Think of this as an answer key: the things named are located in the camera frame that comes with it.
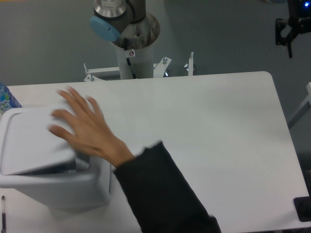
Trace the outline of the black sleeved forearm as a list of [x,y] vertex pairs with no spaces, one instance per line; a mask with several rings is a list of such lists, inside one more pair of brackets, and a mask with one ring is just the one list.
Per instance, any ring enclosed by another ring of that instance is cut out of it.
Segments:
[[219,233],[162,142],[114,171],[143,233]]

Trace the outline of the silver robot arm with wrist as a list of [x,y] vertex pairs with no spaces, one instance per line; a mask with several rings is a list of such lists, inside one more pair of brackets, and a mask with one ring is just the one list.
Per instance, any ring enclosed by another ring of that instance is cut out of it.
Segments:
[[[275,20],[275,43],[286,46],[292,58],[292,41],[311,31],[311,2],[289,0],[289,18]],[[144,0],[96,0],[89,23],[100,38],[123,50],[139,50],[153,44],[160,33],[156,18],[146,12]]]

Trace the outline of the bare human hand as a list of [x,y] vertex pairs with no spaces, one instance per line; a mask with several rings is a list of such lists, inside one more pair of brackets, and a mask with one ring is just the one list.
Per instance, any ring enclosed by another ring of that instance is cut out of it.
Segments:
[[94,98],[85,99],[72,87],[68,87],[67,91],[59,90],[58,94],[67,101],[75,114],[57,109],[52,112],[52,116],[68,123],[73,133],[52,125],[49,127],[52,134],[66,140],[75,150],[105,159],[114,167],[136,158],[126,144],[112,133]]

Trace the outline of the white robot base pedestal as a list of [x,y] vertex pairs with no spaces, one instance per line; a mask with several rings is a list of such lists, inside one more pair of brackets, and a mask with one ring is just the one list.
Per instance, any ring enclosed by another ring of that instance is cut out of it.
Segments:
[[154,76],[154,45],[159,34],[158,20],[146,13],[141,22],[128,25],[120,38],[113,42],[122,80]]

